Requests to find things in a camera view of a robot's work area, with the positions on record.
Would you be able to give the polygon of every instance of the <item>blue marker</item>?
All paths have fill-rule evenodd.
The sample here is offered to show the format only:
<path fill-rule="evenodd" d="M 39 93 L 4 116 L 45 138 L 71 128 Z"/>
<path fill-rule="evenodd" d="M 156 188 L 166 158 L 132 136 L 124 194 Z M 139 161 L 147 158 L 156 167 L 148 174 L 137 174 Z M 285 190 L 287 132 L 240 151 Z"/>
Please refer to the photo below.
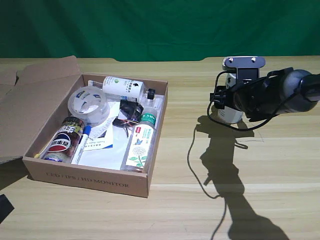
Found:
<path fill-rule="evenodd" d="M 81 141 L 80 141 L 78 147 L 76 148 L 76 151 L 75 151 L 75 154 L 72 158 L 71 164 L 78 164 L 79 163 L 80 157 L 84 151 L 84 148 L 86 146 L 90 132 L 91 132 L 91 126 L 89 126 L 89 125 L 85 126 L 85 128 L 83 130 L 83 135 L 82 135 Z"/>

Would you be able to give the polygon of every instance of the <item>cardboard flap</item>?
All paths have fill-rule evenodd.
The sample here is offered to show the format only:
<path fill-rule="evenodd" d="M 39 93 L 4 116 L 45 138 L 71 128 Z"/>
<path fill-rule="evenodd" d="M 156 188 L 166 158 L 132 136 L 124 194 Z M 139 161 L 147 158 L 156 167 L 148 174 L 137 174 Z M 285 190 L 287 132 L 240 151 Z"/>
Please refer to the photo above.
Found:
<path fill-rule="evenodd" d="M 16 84 L 17 70 L 10 68 L 0 72 L 0 84 L 14 86 Z"/>
<path fill-rule="evenodd" d="M 0 156 L 0 165 L 21 158 L 21 156 Z"/>
<path fill-rule="evenodd" d="M 0 101 L 15 87 L 16 78 L 17 71 L 15 69 L 7 69 L 0 72 Z"/>
<path fill-rule="evenodd" d="M 17 86 L 61 79 L 79 74 L 81 74 L 81 72 L 77 58 L 75 56 L 67 56 L 26 66 L 25 69 L 19 73 Z"/>
<path fill-rule="evenodd" d="M 81 74 L 16 85 L 0 102 L 0 157 L 24 156 L 75 85 L 83 85 Z"/>

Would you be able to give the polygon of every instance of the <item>black object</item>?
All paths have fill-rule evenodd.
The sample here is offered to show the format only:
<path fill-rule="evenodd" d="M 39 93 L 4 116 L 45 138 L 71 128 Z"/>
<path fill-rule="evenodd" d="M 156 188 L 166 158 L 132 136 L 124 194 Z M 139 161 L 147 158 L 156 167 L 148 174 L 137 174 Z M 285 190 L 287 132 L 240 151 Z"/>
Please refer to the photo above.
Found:
<path fill-rule="evenodd" d="M 0 224 L 14 209 L 14 206 L 12 206 L 6 195 L 0 195 Z"/>
<path fill-rule="evenodd" d="M 228 89 L 217 86 L 210 101 L 217 109 L 227 106 L 244 112 L 250 122 L 307 112 L 316 106 L 320 100 L 320 74 L 289 67 L 259 77 L 259 68 L 264 64 L 262 57 L 226 57 L 222 68 L 236 73 L 236 84 Z"/>
<path fill-rule="evenodd" d="M 127 118 L 123 119 L 114 119 L 113 125 L 119 128 L 128 128 L 132 127 L 136 123 L 140 122 L 144 108 L 137 102 L 121 100 L 120 101 L 120 111 Z"/>
<path fill-rule="evenodd" d="M 153 100 L 155 98 L 156 90 L 149 88 L 147 91 L 147 99 Z"/>

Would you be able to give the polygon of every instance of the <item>open cardboard box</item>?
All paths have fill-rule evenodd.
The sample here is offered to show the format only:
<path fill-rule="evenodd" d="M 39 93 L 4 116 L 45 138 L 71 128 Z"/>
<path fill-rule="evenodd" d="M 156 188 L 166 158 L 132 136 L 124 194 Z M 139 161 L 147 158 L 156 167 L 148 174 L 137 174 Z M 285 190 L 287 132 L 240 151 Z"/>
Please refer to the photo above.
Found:
<path fill-rule="evenodd" d="M 89 80 L 106 75 L 82 74 L 75 56 L 29 65 L 19 73 L 0 74 L 0 163 L 22 157 L 32 179 L 59 185 L 148 197 L 168 99 L 168 83 L 123 76 L 144 82 L 163 95 L 162 110 L 146 173 L 127 172 L 34 158 L 70 115 L 68 99 Z"/>

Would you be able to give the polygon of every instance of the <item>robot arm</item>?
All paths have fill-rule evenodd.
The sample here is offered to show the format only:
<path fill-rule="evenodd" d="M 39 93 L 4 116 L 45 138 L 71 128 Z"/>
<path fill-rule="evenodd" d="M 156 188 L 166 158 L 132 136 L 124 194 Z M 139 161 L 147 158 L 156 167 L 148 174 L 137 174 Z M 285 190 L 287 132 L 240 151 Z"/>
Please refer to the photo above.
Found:
<path fill-rule="evenodd" d="M 316 106 L 320 100 L 320 74 L 289 67 L 260 77 L 259 68 L 265 63 L 258 56 L 224 58 L 222 68 L 233 73 L 235 81 L 231 86 L 217 86 L 210 101 L 219 110 L 228 107 L 245 113 L 250 122 L 307 112 Z"/>

